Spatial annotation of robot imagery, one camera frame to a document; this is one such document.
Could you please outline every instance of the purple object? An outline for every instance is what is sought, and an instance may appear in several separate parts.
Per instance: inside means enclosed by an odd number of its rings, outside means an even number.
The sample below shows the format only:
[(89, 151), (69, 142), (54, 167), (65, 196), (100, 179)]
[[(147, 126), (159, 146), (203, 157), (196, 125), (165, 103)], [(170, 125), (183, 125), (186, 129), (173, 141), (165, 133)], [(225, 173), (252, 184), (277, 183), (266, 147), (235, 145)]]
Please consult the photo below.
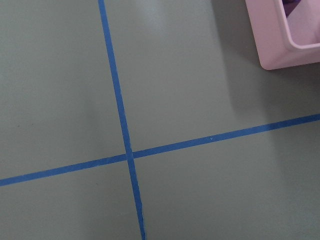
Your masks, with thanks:
[(301, 0), (282, 0), (285, 15), (288, 17), (289, 14), (296, 8)]

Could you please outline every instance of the blue grid line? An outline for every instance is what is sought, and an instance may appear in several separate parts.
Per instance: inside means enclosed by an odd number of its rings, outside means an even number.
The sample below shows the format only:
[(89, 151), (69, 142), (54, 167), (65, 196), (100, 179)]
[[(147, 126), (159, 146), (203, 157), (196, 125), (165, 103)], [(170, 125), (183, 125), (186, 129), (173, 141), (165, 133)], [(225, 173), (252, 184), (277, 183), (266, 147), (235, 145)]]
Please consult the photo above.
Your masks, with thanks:
[(106, 157), (98, 160), (87, 161), (87, 162), (77, 163), (77, 164), (68, 165), (68, 166), (62, 166), (62, 167), (49, 169), (45, 171), (33, 172), (33, 173), (20, 175), (20, 176), (13, 176), (9, 178), (0, 179), (0, 186), (17, 184), (17, 183), (31, 181), (35, 179), (47, 178), (55, 175), (71, 173), (71, 172), (90, 169), (98, 166), (119, 163), (125, 160), (126, 160), (126, 155), (122, 154), (122, 155)]
[(136, 173), (135, 160), (134, 160), (133, 152), (131, 149), (131, 142), (130, 142), (126, 113), (125, 113), (125, 106), (124, 106), (123, 98), (121, 95), (121, 87), (120, 87), (119, 76), (117, 71), (116, 58), (115, 58), (114, 49), (112, 45), (111, 33), (110, 33), (109, 23), (108, 23), (108, 16), (107, 16), (104, 0), (98, 0), (98, 5), (99, 5), (99, 10), (101, 15), (105, 46), (106, 46), (107, 55), (109, 59), (115, 99), (116, 99), (116, 104), (118, 108), (121, 130), (122, 130), (125, 155), (126, 155), (126, 160), (129, 167), (136, 213), (138, 217), (141, 237), (142, 237), (142, 240), (145, 240), (146, 233), (145, 233), (145, 226), (144, 226), (144, 217), (143, 217), (143, 210), (142, 210), (141, 195), (139, 190), (139, 183), (138, 183), (138, 178)]
[[(226, 132), (226, 133), (212, 135), (212, 136), (206, 136), (198, 139), (177, 142), (177, 143), (159, 146), (159, 147), (153, 147), (153, 148), (149, 148), (141, 151), (134, 151), (132, 154), (134, 158), (142, 158), (142, 157), (147, 157), (155, 154), (161, 154), (161, 153), (166, 153), (174, 150), (195, 147), (198, 145), (225, 141), (228, 139), (240, 138), (244, 136), (254, 135), (254, 134), (263, 133), (263, 132), (269, 132), (277, 129), (283, 129), (283, 128), (288, 128), (296, 125), (302, 125), (302, 124), (307, 124), (307, 123), (312, 123), (317, 121), (320, 121), (320, 114), (298, 117), (298, 118), (274, 122), (266, 125), (245, 128), (241, 130)], [(87, 162), (78, 163), (74, 165), (62, 166), (59, 168), (49, 169), (45, 171), (29, 173), (26, 175), (19, 175), (19, 176), (4, 178), (4, 179), (0, 179), (0, 186), (46, 178), (54, 175), (66, 174), (74, 171), (123, 162), (125, 160), (126, 160), (126, 155), (122, 154), (122, 155), (107, 157), (99, 160), (87, 161)]]

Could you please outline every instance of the pink plastic bin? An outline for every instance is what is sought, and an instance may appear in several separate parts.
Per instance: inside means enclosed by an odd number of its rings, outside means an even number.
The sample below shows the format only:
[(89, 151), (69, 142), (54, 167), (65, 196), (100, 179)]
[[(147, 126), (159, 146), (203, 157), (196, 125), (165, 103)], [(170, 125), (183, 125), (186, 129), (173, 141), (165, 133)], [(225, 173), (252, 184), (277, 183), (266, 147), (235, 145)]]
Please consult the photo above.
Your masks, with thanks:
[(282, 0), (245, 0), (261, 66), (320, 62), (320, 0), (301, 0), (286, 18)]

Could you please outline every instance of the gray surface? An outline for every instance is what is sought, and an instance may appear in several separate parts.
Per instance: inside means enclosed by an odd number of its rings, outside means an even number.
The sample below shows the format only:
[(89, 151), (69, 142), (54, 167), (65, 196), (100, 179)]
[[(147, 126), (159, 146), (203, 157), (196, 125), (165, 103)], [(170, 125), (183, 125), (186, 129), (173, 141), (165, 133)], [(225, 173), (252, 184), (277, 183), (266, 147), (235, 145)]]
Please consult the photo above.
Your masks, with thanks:
[(0, 0), (0, 179), (125, 152), (96, 0)]
[(126, 162), (0, 188), (0, 239), (139, 240)]
[(150, 240), (320, 239), (320, 123), (137, 159)]
[(105, 3), (135, 151), (320, 112), (320, 65), (263, 70), (245, 1)]

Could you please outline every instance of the vertical blue line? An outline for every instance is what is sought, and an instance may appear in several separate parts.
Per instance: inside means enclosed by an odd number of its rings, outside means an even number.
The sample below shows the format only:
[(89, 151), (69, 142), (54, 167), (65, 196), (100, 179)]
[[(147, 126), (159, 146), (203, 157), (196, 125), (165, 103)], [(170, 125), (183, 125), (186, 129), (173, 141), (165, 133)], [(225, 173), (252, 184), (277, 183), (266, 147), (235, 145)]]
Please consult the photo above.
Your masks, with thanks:
[(143, 213), (142, 213), (142, 202), (141, 202), (139, 184), (138, 184), (138, 179), (137, 179), (136, 166), (135, 166), (133, 152), (131, 149), (125, 107), (124, 107), (124, 102), (123, 102), (123, 98), (121, 95), (121, 88), (120, 88), (119, 76), (118, 76), (118, 71), (117, 71), (116, 58), (115, 58), (114, 49), (113, 49), (113, 45), (112, 45), (108, 17), (107, 17), (107, 11), (106, 11), (106, 6), (105, 6), (104, 0), (98, 0), (98, 5), (99, 5), (99, 9), (100, 9), (105, 45), (106, 45), (106, 50), (107, 50), (109, 64), (110, 64), (115, 99), (116, 99), (118, 114), (119, 114), (119, 118), (120, 118), (120, 125), (121, 125), (121, 130), (122, 130), (125, 155), (126, 155), (126, 159), (127, 159), (127, 163), (128, 163), (128, 167), (129, 167), (129, 173), (130, 173), (131, 185), (132, 185), (132, 190), (133, 190), (135, 208), (136, 208), (138, 222), (139, 222), (140, 233), (141, 233), (142, 240), (145, 240), (146, 233), (145, 233), (145, 227), (144, 227), (144, 218), (143, 218)]

